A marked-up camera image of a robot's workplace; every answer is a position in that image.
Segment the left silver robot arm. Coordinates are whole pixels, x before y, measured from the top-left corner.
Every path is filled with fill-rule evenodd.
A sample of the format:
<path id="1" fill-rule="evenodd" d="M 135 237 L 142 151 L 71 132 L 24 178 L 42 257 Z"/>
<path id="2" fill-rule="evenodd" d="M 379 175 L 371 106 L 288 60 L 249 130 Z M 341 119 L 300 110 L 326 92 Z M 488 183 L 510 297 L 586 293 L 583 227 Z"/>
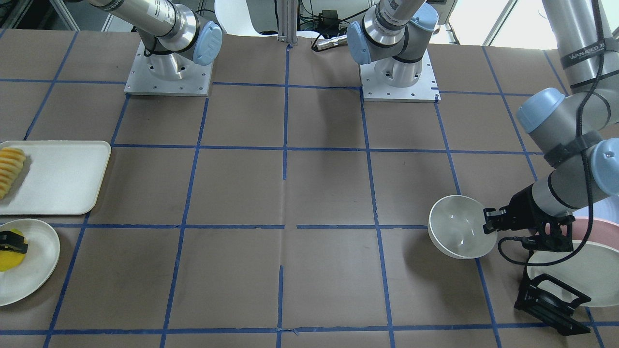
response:
<path id="1" fill-rule="evenodd" d="M 618 194 L 618 139 L 600 133 L 618 122 L 618 42 L 598 0 L 545 0 L 543 7 L 571 94 L 546 88 L 516 116 L 553 171 L 508 205 L 474 212 L 480 222 L 472 231 L 496 243 L 499 231 L 533 229 L 520 240 L 526 249 L 573 255 L 573 212 Z M 411 87 L 424 75 L 438 20 L 424 0 L 381 0 L 347 27 L 350 55 L 358 65 L 373 65 L 384 85 Z"/>

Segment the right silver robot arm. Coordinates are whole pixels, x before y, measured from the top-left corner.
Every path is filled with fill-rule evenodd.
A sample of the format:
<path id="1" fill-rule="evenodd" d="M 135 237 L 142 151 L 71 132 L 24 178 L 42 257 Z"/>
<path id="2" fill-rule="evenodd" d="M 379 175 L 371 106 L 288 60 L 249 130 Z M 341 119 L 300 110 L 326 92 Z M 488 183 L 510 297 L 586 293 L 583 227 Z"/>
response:
<path id="1" fill-rule="evenodd" d="M 221 29 L 169 0 L 92 4 L 138 32 L 1 35 L 1 147 L 27 157 L 1 220 L 183 229 Z"/>

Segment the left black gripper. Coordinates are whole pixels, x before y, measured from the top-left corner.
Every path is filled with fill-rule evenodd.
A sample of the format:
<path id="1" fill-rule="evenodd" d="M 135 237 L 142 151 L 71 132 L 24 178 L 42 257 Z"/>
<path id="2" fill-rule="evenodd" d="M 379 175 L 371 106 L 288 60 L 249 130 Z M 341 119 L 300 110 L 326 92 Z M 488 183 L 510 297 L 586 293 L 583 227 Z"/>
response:
<path id="1" fill-rule="evenodd" d="M 530 251 L 573 252 L 571 212 L 575 207 L 562 200 L 549 183 L 534 183 L 517 192 L 507 206 L 485 208 L 484 233 L 534 229 L 522 246 Z"/>

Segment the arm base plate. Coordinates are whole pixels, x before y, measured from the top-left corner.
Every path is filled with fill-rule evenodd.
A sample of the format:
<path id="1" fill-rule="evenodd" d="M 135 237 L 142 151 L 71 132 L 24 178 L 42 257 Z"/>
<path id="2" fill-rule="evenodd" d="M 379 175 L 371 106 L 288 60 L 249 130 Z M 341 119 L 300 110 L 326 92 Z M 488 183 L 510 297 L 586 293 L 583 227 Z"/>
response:
<path id="1" fill-rule="evenodd" d="M 366 102 L 434 103 L 442 97 L 428 51 L 414 63 L 394 58 L 359 66 Z"/>
<path id="2" fill-rule="evenodd" d="M 124 92 L 139 96 L 207 97 L 214 64 L 199 65 L 172 53 L 148 54 L 140 43 Z"/>

